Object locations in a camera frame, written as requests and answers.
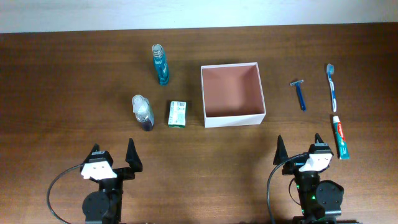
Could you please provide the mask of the clear bottle purple liquid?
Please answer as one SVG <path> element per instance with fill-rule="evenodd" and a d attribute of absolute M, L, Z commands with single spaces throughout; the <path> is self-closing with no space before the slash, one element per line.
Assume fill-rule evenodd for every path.
<path fill-rule="evenodd" d="M 132 110 L 144 131 L 151 131 L 154 127 L 154 113 L 149 100 L 142 95 L 132 98 Z"/>

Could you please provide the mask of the green white soap box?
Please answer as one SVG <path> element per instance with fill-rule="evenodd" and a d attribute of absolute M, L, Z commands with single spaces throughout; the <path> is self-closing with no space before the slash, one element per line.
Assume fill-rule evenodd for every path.
<path fill-rule="evenodd" d="M 184 101 L 171 101 L 168 126 L 171 128 L 184 128 L 186 126 L 187 103 Z"/>

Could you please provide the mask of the blue mouthwash bottle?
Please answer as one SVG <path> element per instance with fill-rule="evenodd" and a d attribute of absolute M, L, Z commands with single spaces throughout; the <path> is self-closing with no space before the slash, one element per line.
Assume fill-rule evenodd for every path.
<path fill-rule="evenodd" d="M 160 44 L 152 46 L 153 63 L 160 85 L 167 85 L 170 78 L 169 66 L 164 48 Z"/>

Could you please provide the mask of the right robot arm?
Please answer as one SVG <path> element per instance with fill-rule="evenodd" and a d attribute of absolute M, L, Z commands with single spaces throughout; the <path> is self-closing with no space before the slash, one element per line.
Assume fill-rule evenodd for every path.
<path fill-rule="evenodd" d="M 267 207 L 272 223 L 275 223 L 271 210 L 271 178 L 278 168 L 283 175 L 293 175 L 291 183 L 296 184 L 302 210 L 301 216 L 294 216 L 292 223 L 298 224 L 337 224 L 357 223 L 357 220 L 338 220 L 342 214 L 344 188 L 332 180 L 320 180 L 320 173 L 329 168 L 332 150 L 320 135 L 316 133 L 315 142 L 307 152 L 289 157 L 282 136 L 277 138 L 277 149 L 273 164 L 275 168 L 267 180 Z"/>

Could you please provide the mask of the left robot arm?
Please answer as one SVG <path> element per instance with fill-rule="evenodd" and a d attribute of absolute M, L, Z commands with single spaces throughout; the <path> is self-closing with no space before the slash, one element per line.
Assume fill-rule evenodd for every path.
<path fill-rule="evenodd" d="M 135 173 L 143 170 L 133 139 L 129 139 L 125 161 L 127 167 L 113 169 L 113 158 L 108 151 L 95 144 L 83 161 L 80 174 L 98 184 L 98 190 L 83 201 L 85 223 L 120 223 L 123 198 L 123 182 L 135 179 Z"/>

